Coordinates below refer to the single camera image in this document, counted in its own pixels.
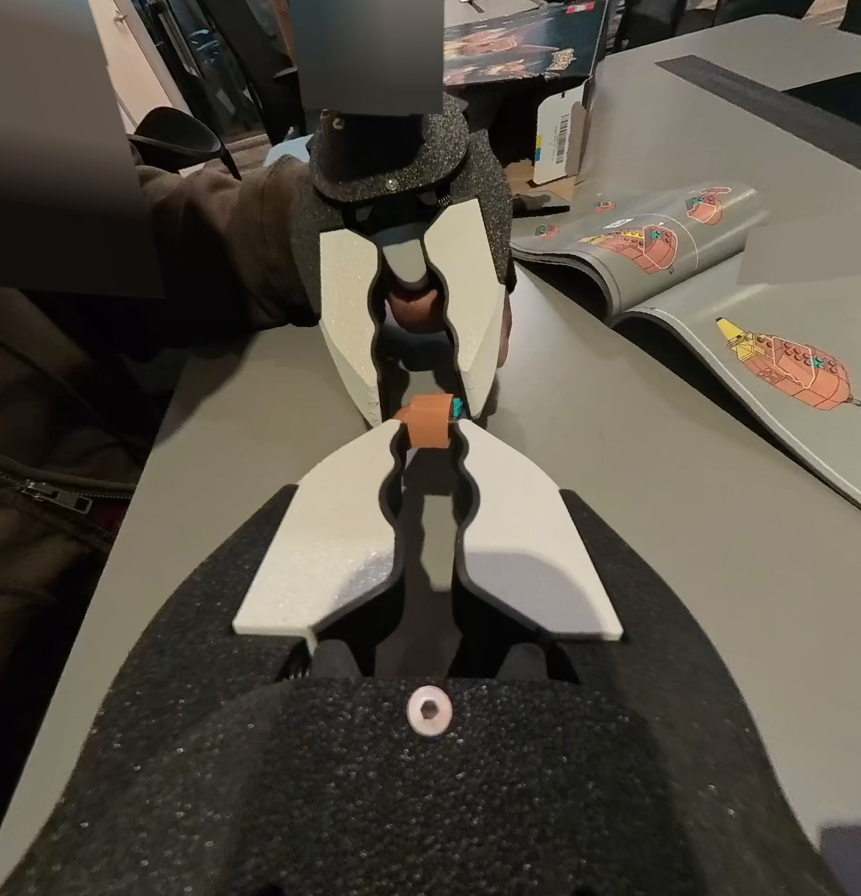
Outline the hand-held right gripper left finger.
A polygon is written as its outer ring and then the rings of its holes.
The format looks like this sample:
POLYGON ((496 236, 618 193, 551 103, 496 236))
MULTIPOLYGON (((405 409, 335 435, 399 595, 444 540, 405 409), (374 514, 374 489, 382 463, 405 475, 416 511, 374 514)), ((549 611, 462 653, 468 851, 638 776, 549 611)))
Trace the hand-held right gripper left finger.
POLYGON ((329 455, 290 502, 232 622, 239 635, 344 642, 359 668, 402 620, 402 472, 408 448, 388 420, 329 455))

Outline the person's brown jacket torso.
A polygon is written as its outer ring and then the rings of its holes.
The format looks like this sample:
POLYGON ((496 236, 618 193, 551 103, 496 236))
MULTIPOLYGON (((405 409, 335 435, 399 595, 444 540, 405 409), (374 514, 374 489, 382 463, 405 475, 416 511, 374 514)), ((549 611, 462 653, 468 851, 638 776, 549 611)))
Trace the person's brown jacket torso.
POLYGON ((120 356, 164 346, 164 311, 0 287, 0 685, 97 587, 159 425, 120 356))

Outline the person's left hand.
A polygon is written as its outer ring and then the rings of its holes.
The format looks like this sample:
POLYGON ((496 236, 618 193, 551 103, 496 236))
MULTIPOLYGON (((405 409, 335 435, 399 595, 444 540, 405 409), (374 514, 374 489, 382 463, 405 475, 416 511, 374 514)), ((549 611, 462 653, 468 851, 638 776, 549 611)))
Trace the person's left hand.
POLYGON ((394 282, 388 289, 387 304, 403 330, 419 335, 446 330, 445 297, 438 287, 411 289, 394 282))

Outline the toy set cardboard box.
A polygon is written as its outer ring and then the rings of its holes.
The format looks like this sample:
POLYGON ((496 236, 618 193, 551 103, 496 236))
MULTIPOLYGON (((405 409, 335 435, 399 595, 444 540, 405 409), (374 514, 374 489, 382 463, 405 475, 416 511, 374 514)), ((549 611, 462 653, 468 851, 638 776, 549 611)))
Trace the toy set cardboard box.
POLYGON ((505 170, 518 217, 567 211, 587 141, 612 2, 508 2, 447 27, 447 92, 505 170))

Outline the person's left forearm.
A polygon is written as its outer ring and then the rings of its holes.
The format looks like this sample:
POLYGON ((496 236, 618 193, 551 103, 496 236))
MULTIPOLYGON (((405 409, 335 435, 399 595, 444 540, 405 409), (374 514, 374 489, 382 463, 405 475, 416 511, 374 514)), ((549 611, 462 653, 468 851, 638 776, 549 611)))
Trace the person's left forearm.
POLYGON ((211 168, 168 173, 131 151, 161 265, 161 330, 190 344, 317 324, 291 243, 304 162, 283 156, 238 180, 211 168))

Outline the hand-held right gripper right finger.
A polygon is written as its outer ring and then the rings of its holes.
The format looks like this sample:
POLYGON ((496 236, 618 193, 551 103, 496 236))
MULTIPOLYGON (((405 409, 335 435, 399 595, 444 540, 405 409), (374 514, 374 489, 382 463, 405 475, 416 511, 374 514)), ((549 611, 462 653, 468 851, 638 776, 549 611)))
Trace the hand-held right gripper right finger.
POLYGON ((470 420, 453 425, 456 473, 452 670, 495 674, 535 644, 618 643, 624 627, 562 489, 470 420))

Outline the grey instruction booklet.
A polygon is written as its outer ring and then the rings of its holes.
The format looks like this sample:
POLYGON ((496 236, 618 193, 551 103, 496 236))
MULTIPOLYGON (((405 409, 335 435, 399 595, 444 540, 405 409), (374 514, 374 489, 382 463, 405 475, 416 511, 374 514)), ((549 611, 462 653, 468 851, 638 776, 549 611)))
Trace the grey instruction booklet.
POLYGON ((861 274, 743 284, 767 221, 715 180, 514 199, 517 261, 575 274, 580 303, 861 509, 861 274))

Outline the brown curved toy brick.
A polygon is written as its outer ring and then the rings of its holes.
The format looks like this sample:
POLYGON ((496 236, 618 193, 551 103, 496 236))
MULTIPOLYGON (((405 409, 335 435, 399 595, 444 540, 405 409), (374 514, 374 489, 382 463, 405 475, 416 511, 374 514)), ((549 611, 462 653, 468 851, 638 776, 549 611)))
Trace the brown curved toy brick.
POLYGON ((448 393, 416 395, 397 414, 407 428, 412 449, 447 450, 450 447, 454 397, 448 393))

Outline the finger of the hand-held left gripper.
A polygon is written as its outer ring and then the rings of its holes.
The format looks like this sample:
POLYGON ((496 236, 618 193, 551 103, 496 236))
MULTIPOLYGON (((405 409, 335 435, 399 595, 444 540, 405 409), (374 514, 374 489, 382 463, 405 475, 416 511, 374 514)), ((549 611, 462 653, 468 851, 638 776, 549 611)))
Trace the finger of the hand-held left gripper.
POLYGON ((380 273, 380 251, 368 238, 352 230, 321 234, 320 329, 347 393, 371 427, 383 422, 373 353, 373 294, 380 273))
POLYGON ((479 200, 442 210, 425 231, 422 246, 444 289, 455 369, 467 413, 475 420, 486 407, 498 370, 505 299, 479 200))

